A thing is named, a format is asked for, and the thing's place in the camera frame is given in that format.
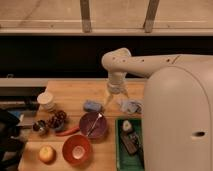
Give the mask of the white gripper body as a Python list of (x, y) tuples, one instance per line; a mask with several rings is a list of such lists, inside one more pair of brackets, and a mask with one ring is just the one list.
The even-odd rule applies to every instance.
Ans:
[(109, 72), (107, 82), (108, 91), (112, 94), (124, 93), (126, 91), (125, 77), (126, 73), (124, 72)]

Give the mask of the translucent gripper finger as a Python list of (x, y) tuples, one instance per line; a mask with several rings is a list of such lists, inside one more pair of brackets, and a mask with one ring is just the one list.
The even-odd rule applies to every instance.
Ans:
[(125, 90), (122, 92), (123, 96), (124, 96), (124, 100), (125, 101), (128, 101), (129, 100), (129, 95), (128, 95), (128, 92)]
[(113, 94), (106, 91), (105, 95), (104, 95), (104, 103), (103, 106), (107, 107), (109, 105), (109, 103), (113, 100)]

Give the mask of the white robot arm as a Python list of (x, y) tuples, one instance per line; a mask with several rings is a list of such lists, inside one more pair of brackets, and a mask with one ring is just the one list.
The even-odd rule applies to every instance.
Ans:
[(142, 140), (145, 171), (213, 171), (213, 55), (134, 57), (106, 53), (111, 96), (127, 92), (125, 75), (145, 77)]

